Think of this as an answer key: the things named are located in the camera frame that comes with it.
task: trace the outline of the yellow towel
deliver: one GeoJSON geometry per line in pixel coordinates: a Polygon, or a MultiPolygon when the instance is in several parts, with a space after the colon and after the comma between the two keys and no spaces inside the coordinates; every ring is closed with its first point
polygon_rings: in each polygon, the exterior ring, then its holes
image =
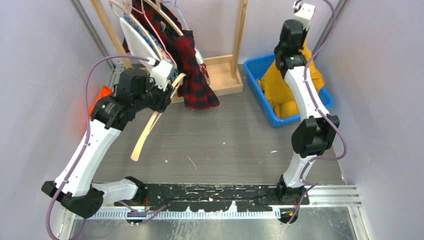
{"type": "MultiPolygon", "coordinates": [[[[301,53],[309,60],[312,56],[311,51],[306,47],[306,40],[301,53]]],[[[312,61],[309,65],[310,77],[317,92],[320,92],[324,86],[324,78],[321,73],[315,68],[315,63],[312,61]]],[[[260,88],[265,94],[266,99],[271,105],[278,118],[287,118],[299,113],[298,105],[295,101],[295,96],[292,93],[289,85],[281,76],[280,71],[276,67],[274,61],[266,71],[261,81],[257,81],[260,88]]]]}

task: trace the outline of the clothing rack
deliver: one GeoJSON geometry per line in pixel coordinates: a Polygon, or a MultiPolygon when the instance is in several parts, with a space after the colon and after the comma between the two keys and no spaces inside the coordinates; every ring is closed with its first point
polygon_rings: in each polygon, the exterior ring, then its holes
{"type": "MultiPolygon", "coordinates": [[[[118,37],[117,31],[112,25],[112,22],[109,19],[108,14],[105,11],[105,7],[101,3],[101,0],[90,1],[101,23],[103,24],[103,27],[105,28],[110,40],[112,41],[116,52],[118,54],[126,54],[122,46],[122,41],[118,37]]],[[[162,0],[156,0],[156,3],[151,0],[145,0],[145,2],[151,7],[155,8],[161,15],[166,16],[166,14],[163,13],[163,11],[161,10],[162,0]]],[[[243,91],[242,78],[240,76],[240,72],[237,66],[239,62],[240,47],[242,43],[243,27],[245,23],[247,5],[248,0],[239,0],[237,28],[235,32],[233,53],[222,56],[208,57],[204,59],[204,63],[206,64],[207,72],[210,78],[210,88],[215,92],[217,96],[234,94],[243,91]]],[[[126,68],[133,67],[128,58],[123,58],[122,62],[126,68]]],[[[172,97],[172,103],[180,103],[183,101],[183,97],[178,97],[177,95],[172,97]]]]}

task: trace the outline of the white wall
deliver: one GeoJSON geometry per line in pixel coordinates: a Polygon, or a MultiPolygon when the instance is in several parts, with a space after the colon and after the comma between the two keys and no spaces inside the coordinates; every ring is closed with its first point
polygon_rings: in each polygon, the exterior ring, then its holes
{"type": "MultiPolygon", "coordinates": [[[[124,34],[119,28],[119,21],[107,4],[108,0],[100,1],[105,6],[119,37],[124,39],[124,34]]],[[[339,0],[330,1],[333,4],[339,2],[339,0]]],[[[116,50],[90,1],[81,1],[81,3],[109,54],[116,54],[116,50]]],[[[279,41],[283,22],[294,15],[293,3],[294,0],[248,0],[240,63],[273,52],[279,41]]],[[[308,33],[308,46],[313,49],[326,27],[331,11],[322,0],[305,0],[304,3],[316,6],[308,33]]],[[[178,5],[188,26],[193,30],[196,46],[203,57],[209,58],[233,53],[239,0],[179,0],[178,5]]],[[[171,5],[166,4],[166,6],[183,24],[178,11],[171,5]]]]}
{"type": "Polygon", "coordinates": [[[375,240],[423,239],[423,9],[421,0],[349,1],[316,60],[349,146],[340,164],[375,240]]]}
{"type": "MultiPolygon", "coordinates": [[[[50,198],[41,186],[63,170],[84,134],[83,81],[102,56],[67,0],[1,7],[0,239],[48,239],[50,198]]],[[[109,75],[106,63],[95,71],[90,103],[109,75]]]]}

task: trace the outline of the wooden floor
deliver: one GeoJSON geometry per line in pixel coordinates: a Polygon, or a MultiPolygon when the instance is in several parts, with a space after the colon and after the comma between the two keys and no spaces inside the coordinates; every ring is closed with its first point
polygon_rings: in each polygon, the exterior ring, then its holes
{"type": "MultiPolygon", "coordinates": [[[[131,152],[152,111],[138,113],[109,148],[94,181],[133,176],[145,183],[276,184],[292,158],[298,124],[272,128],[239,68],[243,92],[220,96],[220,106],[208,110],[169,105],[134,162],[131,152]]],[[[334,155],[332,149],[327,154],[334,155]]],[[[316,162],[307,179],[343,184],[337,162],[316,162]]]]}

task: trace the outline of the red and black plaid shirt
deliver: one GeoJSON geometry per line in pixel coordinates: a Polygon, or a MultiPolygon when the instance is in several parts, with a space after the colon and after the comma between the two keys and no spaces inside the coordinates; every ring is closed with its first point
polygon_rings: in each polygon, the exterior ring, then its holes
{"type": "MultiPolygon", "coordinates": [[[[142,10],[140,0],[133,0],[132,5],[137,10],[142,10]]],[[[166,46],[166,50],[174,58],[178,66],[178,71],[187,75],[184,78],[182,85],[178,88],[178,96],[184,97],[184,104],[186,107],[194,109],[208,109],[209,107],[219,106],[220,101],[209,87],[206,78],[197,63],[193,31],[182,30],[181,23],[178,22],[178,19],[169,11],[169,9],[167,9],[163,4],[161,4],[161,9],[179,27],[183,33],[182,36],[171,36],[163,32],[161,22],[166,24],[169,29],[172,27],[158,12],[156,12],[155,9],[147,3],[144,3],[144,12],[146,17],[159,34],[159,37],[166,46]]],[[[152,31],[152,28],[140,13],[133,10],[132,14],[137,18],[141,25],[146,28],[146,30],[154,34],[154,31],[152,31]]],[[[125,41],[123,45],[125,50],[128,52],[125,41]]]]}

